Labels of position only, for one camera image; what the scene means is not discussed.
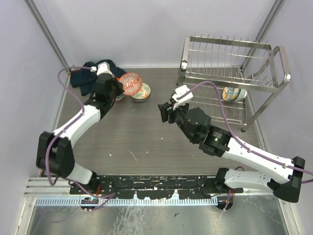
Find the blue white floral bowl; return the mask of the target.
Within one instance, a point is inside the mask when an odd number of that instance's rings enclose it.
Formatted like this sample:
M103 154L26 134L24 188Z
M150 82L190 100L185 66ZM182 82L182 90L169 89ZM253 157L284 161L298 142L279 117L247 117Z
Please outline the blue white floral bowl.
M116 96L115 101L121 101L124 98L124 94Z

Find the orange floral back bowl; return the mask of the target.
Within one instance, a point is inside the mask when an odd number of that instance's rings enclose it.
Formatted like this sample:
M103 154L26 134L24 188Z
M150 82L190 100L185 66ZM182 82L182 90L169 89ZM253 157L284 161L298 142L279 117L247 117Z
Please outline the orange floral back bowl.
M146 83L143 83L141 90L138 93L136 93L135 95L132 95L131 97L134 101L142 102L142 101L147 100L149 98L150 94L151 94L150 86L147 85Z

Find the blue zigzag back bowl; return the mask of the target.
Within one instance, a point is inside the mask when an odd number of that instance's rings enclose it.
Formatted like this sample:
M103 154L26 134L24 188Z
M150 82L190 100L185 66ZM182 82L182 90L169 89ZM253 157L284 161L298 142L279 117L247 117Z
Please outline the blue zigzag back bowl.
M127 96L137 94L142 88L142 79L137 73L124 74L120 77L119 82L123 84L124 95Z

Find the yellow orange back bowl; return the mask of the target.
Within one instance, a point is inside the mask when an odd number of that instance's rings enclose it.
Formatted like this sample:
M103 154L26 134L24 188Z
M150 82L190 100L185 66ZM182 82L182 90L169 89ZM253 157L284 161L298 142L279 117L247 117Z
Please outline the yellow orange back bowl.
M222 98L224 101L235 101L241 92L239 88L224 87Z

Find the stainless steel dish rack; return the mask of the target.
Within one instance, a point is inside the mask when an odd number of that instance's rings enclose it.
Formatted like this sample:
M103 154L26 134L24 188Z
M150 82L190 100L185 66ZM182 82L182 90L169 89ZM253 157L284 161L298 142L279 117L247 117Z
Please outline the stainless steel dish rack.
M223 101L230 124L245 132L276 99L291 79L283 47L229 38L187 36L184 39L177 85L192 88L209 80L223 92L238 89L237 101Z

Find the green grid back bowl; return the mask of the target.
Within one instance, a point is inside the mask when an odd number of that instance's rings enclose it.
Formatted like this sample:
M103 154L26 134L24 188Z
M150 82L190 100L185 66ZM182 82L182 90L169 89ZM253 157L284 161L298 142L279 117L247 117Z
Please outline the green grid back bowl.
M235 102L239 102L241 100L243 100L247 95L247 91L245 89L240 89L240 92L235 100Z

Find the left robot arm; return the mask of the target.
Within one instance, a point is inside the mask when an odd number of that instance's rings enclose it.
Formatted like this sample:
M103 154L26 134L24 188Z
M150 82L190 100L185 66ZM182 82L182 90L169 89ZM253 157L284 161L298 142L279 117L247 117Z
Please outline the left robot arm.
M36 166L47 175L80 184L87 194L98 188L97 174L75 162L73 147L79 138L99 122L112 108L115 99L123 93L123 85L111 73L97 76L95 90L82 109L66 124L54 132L43 132L39 136Z

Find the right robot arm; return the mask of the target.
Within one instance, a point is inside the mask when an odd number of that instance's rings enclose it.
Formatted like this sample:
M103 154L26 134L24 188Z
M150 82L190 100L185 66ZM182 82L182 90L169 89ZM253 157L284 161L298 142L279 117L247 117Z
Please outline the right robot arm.
M172 103L159 104L162 122L175 123L192 144L210 156L230 159L254 169L244 171L219 168L214 186L218 192L253 188L270 191L277 198L299 201L305 160L279 157L234 137L229 131L211 124L211 117L200 108L185 104L174 108Z

